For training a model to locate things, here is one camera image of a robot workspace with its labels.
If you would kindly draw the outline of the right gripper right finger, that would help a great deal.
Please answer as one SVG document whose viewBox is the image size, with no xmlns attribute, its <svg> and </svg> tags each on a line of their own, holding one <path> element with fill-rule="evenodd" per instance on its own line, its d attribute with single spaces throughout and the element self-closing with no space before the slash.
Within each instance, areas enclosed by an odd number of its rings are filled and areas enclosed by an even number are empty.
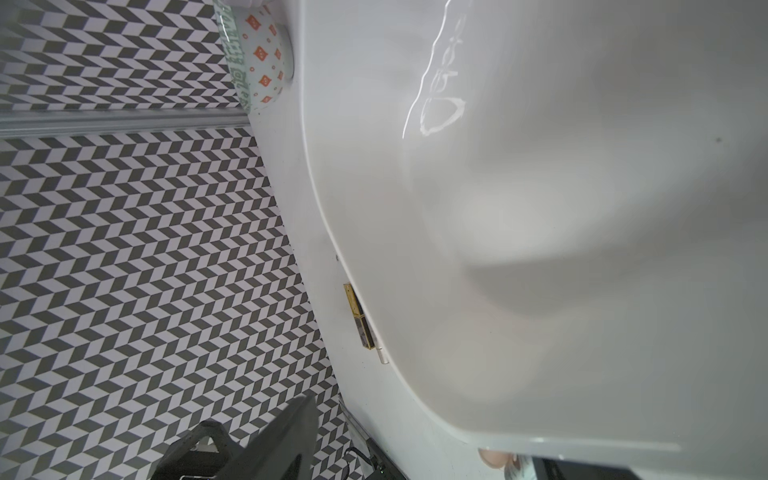
<svg viewBox="0 0 768 480">
<path fill-rule="evenodd" d="M 539 480 L 639 480 L 639 477 L 627 468 L 538 457 L 533 457 L 532 462 Z"/>
</svg>

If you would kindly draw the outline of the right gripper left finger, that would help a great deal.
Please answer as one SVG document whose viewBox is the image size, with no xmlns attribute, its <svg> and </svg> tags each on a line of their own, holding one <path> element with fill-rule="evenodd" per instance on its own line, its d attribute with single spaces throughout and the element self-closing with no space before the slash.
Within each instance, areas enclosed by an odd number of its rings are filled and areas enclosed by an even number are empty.
<svg viewBox="0 0 768 480">
<path fill-rule="evenodd" d="M 318 407 L 313 395 L 297 396 L 263 428 L 215 479 L 312 478 L 318 438 Z"/>
</svg>

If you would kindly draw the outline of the white storage box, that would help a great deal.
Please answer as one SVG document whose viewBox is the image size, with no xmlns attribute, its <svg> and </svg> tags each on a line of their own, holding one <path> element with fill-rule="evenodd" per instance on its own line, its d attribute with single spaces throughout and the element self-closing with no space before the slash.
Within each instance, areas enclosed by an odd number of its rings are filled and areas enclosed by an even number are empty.
<svg viewBox="0 0 768 480">
<path fill-rule="evenodd" d="M 767 5 L 304 1 L 307 163 L 404 383 L 498 450 L 767 475 Z"/>
</svg>

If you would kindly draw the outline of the orange lip gloss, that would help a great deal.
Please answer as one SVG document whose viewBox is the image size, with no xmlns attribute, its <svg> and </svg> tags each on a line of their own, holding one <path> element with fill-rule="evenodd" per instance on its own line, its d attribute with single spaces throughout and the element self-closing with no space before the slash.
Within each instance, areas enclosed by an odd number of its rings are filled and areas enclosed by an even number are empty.
<svg viewBox="0 0 768 480">
<path fill-rule="evenodd" d="M 520 460 L 514 453 L 479 449 L 478 454 L 481 461 L 491 469 L 509 472 L 518 471 L 520 468 Z"/>
</svg>

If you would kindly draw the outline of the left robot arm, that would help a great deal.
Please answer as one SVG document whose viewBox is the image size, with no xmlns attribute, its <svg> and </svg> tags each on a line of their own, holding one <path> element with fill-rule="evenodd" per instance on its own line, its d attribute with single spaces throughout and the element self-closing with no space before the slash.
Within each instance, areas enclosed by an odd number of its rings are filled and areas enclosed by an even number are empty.
<svg viewBox="0 0 768 480">
<path fill-rule="evenodd" d="M 243 450 L 222 423 L 205 420 L 168 447 L 150 479 L 214 479 Z"/>
</svg>

